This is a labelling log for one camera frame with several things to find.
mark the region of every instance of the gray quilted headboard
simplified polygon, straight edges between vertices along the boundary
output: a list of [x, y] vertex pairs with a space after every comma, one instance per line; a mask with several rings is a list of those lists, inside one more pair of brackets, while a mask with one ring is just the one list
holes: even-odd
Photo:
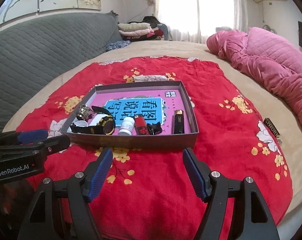
[[112, 13], [35, 18], [0, 32], [0, 132], [11, 117], [57, 76], [121, 41]]

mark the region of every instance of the red floral cloth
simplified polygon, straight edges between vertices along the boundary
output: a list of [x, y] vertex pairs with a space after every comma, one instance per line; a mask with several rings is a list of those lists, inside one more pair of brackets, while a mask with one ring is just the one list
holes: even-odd
[[[199, 136], [194, 152], [212, 170], [231, 179], [251, 176], [276, 223], [292, 199], [292, 181], [277, 141], [253, 104], [216, 63], [175, 57], [132, 58], [93, 63], [30, 113], [18, 130], [50, 129], [58, 135], [81, 98], [96, 84], [132, 82], [132, 75], [166, 75], [181, 80], [195, 104]], [[46, 171], [29, 178], [34, 188], [45, 177], [65, 179], [95, 160], [100, 149], [72, 145], [50, 155]], [[182, 163], [182, 151], [114, 149], [113, 165], [90, 208], [104, 237], [115, 239], [193, 239], [206, 204], [195, 196]], [[220, 239], [227, 239], [233, 200], [227, 205]]]

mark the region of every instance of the pink comforter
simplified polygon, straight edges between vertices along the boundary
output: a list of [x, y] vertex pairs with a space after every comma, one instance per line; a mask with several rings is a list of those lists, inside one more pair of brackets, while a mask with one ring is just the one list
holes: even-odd
[[207, 40], [209, 50], [283, 98], [302, 125], [302, 52], [285, 38], [254, 27], [249, 34], [220, 31]]

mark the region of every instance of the silver screw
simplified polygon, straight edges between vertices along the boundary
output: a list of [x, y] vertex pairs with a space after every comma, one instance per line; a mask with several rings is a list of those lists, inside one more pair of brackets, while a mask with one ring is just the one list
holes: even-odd
[[218, 178], [218, 177], [220, 177], [221, 174], [218, 171], [212, 171], [211, 175], [215, 178]]
[[81, 171], [75, 173], [75, 177], [78, 178], [78, 179], [81, 178], [81, 177], [83, 177], [83, 176], [84, 176], [84, 173], [81, 172]]
[[247, 183], [252, 183], [253, 179], [251, 177], [246, 177], [245, 180], [247, 181]]
[[45, 179], [43, 179], [43, 183], [44, 183], [44, 184], [49, 184], [50, 181], [51, 181], [50, 178], [45, 178]]

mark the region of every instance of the blue patterned cloth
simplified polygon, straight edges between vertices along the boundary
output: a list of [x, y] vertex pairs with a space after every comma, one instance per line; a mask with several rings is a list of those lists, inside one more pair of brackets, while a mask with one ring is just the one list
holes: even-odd
[[121, 49], [121, 48], [124, 48], [124, 47], [126, 47], [130, 44], [131, 44], [130, 41], [117, 41], [117, 42], [114, 42], [114, 43], [110, 43], [106, 47], [106, 51], [110, 51], [110, 50], [114, 50], [114, 49]]

